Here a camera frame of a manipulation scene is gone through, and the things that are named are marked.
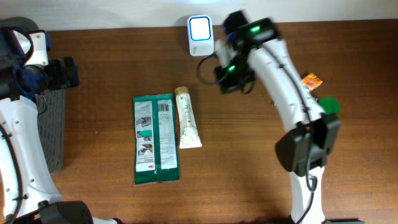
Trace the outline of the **orange tissue packet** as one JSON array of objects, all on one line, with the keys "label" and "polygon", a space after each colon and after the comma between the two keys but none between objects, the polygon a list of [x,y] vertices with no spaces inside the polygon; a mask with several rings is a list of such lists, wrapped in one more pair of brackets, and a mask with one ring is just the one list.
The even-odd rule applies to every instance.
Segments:
[{"label": "orange tissue packet", "polygon": [[304,78],[302,78],[302,84],[308,92],[311,92],[314,89],[318,88],[322,83],[323,81],[314,73],[309,73]]}]

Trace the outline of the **white tube with tan cap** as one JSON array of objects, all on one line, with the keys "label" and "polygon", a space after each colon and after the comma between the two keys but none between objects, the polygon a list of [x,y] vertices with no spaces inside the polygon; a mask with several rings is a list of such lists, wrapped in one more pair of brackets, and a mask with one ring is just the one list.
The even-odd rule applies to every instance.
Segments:
[{"label": "white tube with tan cap", "polygon": [[179,148],[202,147],[203,144],[199,137],[188,88],[186,86],[177,87],[175,89],[175,97],[180,122]]}]

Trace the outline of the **green capped jar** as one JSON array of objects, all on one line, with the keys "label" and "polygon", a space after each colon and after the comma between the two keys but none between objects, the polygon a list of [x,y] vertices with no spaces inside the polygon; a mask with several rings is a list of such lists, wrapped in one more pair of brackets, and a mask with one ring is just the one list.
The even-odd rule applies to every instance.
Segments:
[{"label": "green capped jar", "polygon": [[336,114],[340,113],[339,102],[332,97],[325,97],[319,101],[319,105],[324,109],[326,114]]}]

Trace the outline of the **green 3M package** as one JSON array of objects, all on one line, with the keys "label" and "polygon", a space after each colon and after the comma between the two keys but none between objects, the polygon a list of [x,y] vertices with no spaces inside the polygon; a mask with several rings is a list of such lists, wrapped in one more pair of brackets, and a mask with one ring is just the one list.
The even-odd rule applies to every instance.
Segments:
[{"label": "green 3M package", "polygon": [[180,179],[173,96],[168,93],[133,98],[136,185]]}]

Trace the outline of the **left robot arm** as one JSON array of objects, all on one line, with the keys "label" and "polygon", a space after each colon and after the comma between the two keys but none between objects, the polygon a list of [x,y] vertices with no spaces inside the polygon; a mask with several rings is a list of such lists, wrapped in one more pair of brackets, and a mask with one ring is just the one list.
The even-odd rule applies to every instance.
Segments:
[{"label": "left robot arm", "polygon": [[1,177],[6,223],[120,223],[63,201],[40,142],[36,96],[80,84],[72,57],[50,60],[46,31],[26,17],[1,19]]}]

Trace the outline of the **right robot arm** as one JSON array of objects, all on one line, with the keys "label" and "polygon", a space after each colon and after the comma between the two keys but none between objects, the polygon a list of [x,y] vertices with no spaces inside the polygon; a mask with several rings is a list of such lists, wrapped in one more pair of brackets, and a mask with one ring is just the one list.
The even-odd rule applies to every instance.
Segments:
[{"label": "right robot arm", "polygon": [[292,186],[290,223],[326,223],[322,209],[322,177],[341,121],[328,114],[305,88],[273,21],[249,22],[236,11],[223,22],[225,42],[215,44],[220,65],[216,84],[222,93],[244,91],[261,81],[275,103],[285,134],[275,144]]}]

